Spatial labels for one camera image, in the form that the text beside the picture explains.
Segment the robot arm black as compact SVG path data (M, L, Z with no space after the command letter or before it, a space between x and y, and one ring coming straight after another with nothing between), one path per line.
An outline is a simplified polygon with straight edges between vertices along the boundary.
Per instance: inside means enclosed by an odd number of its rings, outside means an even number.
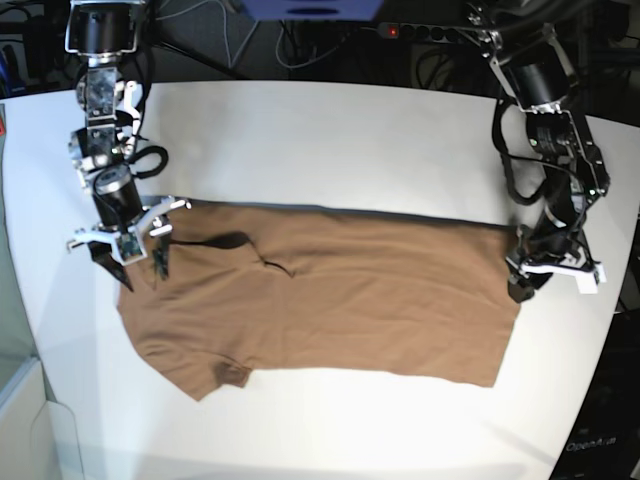
M507 255L508 292L531 299L553 276L572 277L580 293L605 280L584 233L588 210L608 194L610 176L579 100L579 77L559 42L557 22L578 1L472 1L468 31L501 92L492 121L509 197L541 203L534 227L517 229Z
M138 50L147 11L144 1L73 1L65 34L66 52L84 62L75 92L85 125L72 133L69 154L99 217L90 229L77 230L67 247L87 247L92 261L126 288L132 286L128 266L146 258L168 276L169 214L191 206L173 196L147 205L136 185L169 161L165 148L138 145L149 76L135 81L120 70Z

